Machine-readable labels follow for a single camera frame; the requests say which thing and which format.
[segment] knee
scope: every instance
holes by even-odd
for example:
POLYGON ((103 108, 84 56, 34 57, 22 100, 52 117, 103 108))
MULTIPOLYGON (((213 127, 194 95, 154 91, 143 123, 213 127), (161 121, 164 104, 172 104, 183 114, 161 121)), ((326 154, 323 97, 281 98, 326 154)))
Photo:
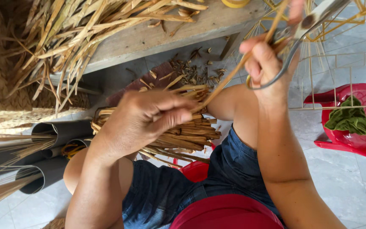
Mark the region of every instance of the knee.
POLYGON ((72 157, 66 166, 63 174, 64 184, 71 194, 76 190, 79 183, 81 171, 83 169, 85 155, 87 154, 87 148, 82 149, 76 155, 72 157))

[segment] yellow tape roll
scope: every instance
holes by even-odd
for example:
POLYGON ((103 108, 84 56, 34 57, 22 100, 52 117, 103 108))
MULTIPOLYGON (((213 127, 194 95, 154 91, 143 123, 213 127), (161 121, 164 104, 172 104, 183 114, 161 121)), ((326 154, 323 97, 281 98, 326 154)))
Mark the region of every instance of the yellow tape roll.
POLYGON ((234 0, 221 0, 224 5, 230 8, 243 8, 246 6, 250 0, 241 0, 241 1, 234 1, 234 0))

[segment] red plastic chair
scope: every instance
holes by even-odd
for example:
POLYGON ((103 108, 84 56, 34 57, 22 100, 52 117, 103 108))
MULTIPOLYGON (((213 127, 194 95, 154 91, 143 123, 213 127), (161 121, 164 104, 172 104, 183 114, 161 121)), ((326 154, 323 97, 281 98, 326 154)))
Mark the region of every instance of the red plastic chair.
MULTIPOLYGON (((362 106, 366 106, 366 84, 353 84, 353 95, 361 102, 362 106)), ((340 106, 351 95, 349 84, 343 85, 335 89, 337 102, 334 102, 334 90, 315 94, 314 103, 321 104, 322 107, 340 106)), ((313 103, 312 96, 308 96, 304 103, 313 103)), ((366 136, 358 134, 350 134, 348 131, 329 130, 324 124, 329 120, 329 114, 332 110, 323 110, 321 115, 324 132, 327 134, 331 142, 314 141, 316 146, 325 149, 336 149, 348 151, 359 155, 366 156, 366 136)))
MULTIPOLYGON (((216 146, 211 143, 211 148, 214 150, 216 146)), ((183 175, 185 175, 190 181, 200 182, 207 178, 208 168, 209 164, 200 161, 194 161, 185 167, 180 168, 179 171, 181 171, 183 175)))

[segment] red shirt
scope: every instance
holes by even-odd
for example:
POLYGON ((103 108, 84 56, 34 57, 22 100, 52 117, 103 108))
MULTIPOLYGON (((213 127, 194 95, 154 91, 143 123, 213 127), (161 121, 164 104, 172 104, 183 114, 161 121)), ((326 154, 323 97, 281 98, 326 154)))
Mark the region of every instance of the red shirt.
POLYGON ((283 225, 272 211, 257 200, 227 194, 190 204, 170 226, 170 229, 194 228, 283 229, 283 225))

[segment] hand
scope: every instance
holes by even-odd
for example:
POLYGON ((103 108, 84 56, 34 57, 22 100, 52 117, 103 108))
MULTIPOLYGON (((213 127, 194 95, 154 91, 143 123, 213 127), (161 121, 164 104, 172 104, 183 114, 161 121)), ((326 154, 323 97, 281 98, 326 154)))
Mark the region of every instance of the hand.
POLYGON ((195 102, 171 92, 126 92, 92 142, 103 150, 92 153, 101 163, 111 166, 168 129, 190 121, 190 109, 195 106, 195 102))
MULTIPOLYGON (((272 48, 264 42, 266 34, 242 42, 240 52, 252 52, 245 63, 245 69, 252 77, 252 87, 258 88, 270 82, 282 68, 282 62, 277 59, 272 48)), ((297 67, 299 52, 293 57, 287 72, 271 86, 255 90, 258 102, 264 107, 287 105, 287 93, 292 75, 297 67)))

